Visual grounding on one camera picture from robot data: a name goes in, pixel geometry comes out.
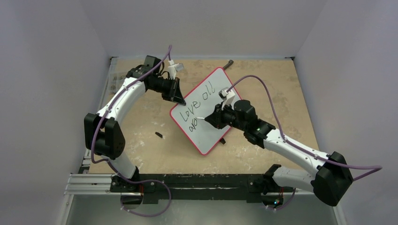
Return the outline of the black marker cap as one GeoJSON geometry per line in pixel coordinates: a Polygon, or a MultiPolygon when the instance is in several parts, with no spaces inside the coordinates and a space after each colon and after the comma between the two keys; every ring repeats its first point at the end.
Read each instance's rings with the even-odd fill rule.
{"type": "Polygon", "coordinates": [[[156,134],[158,137],[163,138],[163,135],[162,135],[161,133],[155,132],[155,134],[156,134]]]}

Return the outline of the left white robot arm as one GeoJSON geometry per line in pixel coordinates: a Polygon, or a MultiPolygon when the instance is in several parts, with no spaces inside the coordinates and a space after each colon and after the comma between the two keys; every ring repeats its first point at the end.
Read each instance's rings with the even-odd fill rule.
{"type": "Polygon", "coordinates": [[[139,170],[123,152],[125,138],[121,123],[135,102],[148,90],[161,94],[163,100],[185,105],[177,72],[182,63],[174,62],[168,55],[163,59],[146,56],[140,64],[127,72],[120,89],[97,113],[84,118],[85,145],[91,151],[92,163],[106,162],[122,179],[122,186],[129,192],[140,185],[139,170]]]}

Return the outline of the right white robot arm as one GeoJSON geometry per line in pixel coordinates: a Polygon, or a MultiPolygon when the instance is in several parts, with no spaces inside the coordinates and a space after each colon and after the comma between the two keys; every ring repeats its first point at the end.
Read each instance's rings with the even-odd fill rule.
{"type": "Polygon", "coordinates": [[[288,139],[274,125],[258,118],[248,100],[239,100],[233,106],[217,104],[204,120],[216,129],[226,126],[238,129],[251,144],[273,151],[300,166],[301,169],[296,170],[272,165],[263,175],[263,194],[287,187],[298,188],[314,193],[329,206],[337,206],[354,181],[343,155],[309,149],[288,139]]]}

